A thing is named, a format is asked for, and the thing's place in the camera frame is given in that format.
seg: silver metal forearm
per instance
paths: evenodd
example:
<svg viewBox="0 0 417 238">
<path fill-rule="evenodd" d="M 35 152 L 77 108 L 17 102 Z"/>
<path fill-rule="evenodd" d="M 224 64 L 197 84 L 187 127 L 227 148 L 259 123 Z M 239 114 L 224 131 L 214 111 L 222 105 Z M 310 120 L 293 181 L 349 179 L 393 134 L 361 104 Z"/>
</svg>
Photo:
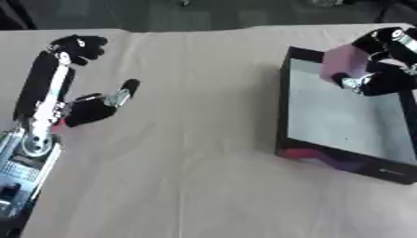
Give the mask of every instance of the silver metal forearm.
<svg viewBox="0 0 417 238">
<path fill-rule="evenodd" d="M 61 119 L 61 109 L 65 106 L 65 103 L 58 101 L 58 97 L 69 72 L 71 59 L 66 52 L 61 52 L 56 57 L 59 66 L 53 74 L 49 91 L 44 101 L 38 102 L 34 117 L 29 119 L 28 133 L 22 142 L 23 151 L 32 157 L 42 156 L 51 150 L 50 128 Z"/>
</svg>

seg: dark floor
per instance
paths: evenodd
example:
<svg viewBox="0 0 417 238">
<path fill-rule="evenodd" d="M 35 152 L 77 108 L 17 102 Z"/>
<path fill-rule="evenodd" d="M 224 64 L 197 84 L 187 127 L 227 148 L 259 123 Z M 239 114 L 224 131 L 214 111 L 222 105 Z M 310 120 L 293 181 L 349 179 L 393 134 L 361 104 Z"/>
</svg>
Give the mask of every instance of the dark floor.
<svg viewBox="0 0 417 238">
<path fill-rule="evenodd" d="M 132 32 L 209 31 L 257 25 L 372 23 L 375 3 L 315 7 L 312 0 L 21 0 L 40 29 L 121 28 Z M 417 16 L 394 6 L 386 22 Z"/>
</svg>

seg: pink foam block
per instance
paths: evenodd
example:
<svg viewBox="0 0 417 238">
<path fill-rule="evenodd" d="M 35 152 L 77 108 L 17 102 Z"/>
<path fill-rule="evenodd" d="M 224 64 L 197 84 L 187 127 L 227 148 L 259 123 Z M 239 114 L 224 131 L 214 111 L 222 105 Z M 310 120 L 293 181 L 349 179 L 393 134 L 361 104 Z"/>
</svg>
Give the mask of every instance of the pink foam block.
<svg viewBox="0 0 417 238">
<path fill-rule="evenodd" d="M 332 81 L 335 73 L 360 77 L 366 72 L 367 62 L 368 54 L 350 44 L 333 48 L 324 54 L 320 77 L 327 81 Z"/>
</svg>

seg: robotic hand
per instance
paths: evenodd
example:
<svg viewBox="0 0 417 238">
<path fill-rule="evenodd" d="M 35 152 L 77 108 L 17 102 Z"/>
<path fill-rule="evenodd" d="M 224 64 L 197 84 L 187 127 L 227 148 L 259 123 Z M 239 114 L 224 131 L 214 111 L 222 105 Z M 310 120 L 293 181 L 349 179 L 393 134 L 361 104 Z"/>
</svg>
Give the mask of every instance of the robotic hand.
<svg viewBox="0 0 417 238">
<path fill-rule="evenodd" d="M 366 73 L 339 72 L 332 80 L 357 94 L 376 96 L 417 88 L 417 29 L 382 28 L 358 38 L 352 46 L 368 56 Z"/>
<path fill-rule="evenodd" d="M 0 138 L 0 220 L 32 206 L 59 158 L 61 141 L 51 127 L 64 118 L 68 126 L 102 120 L 133 97 L 139 81 L 131 79 L 112 96 L 65 102 L 75 75 L 72 65 L 97 59 L 106 43 L 98 36 L 72 35 L 53 41 L 35 59 L 13 113 L 17 125 Z"/>
</svg>

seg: beige tablecloth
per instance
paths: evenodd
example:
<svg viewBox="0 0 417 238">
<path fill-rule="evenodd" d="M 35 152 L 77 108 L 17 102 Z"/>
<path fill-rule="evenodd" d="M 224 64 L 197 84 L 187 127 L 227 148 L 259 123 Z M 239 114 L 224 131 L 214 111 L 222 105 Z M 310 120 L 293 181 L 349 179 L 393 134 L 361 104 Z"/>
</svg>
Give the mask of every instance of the beige tablecloth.
<svg viewBox="0 0 417 238">
<path fill-rule="evenodd" d="M 142 81 L 114 117 L 61 130 L 64 155 L 28 238 L 415 238 L 414 186 L 274 156 L 278 69 L 289 46 L 325 50 L 375 25 L 211 33 L 0 33 L 0 126 L 37 53 L 71 33 L 109 37 L 70 97 Z"/>
</svg>

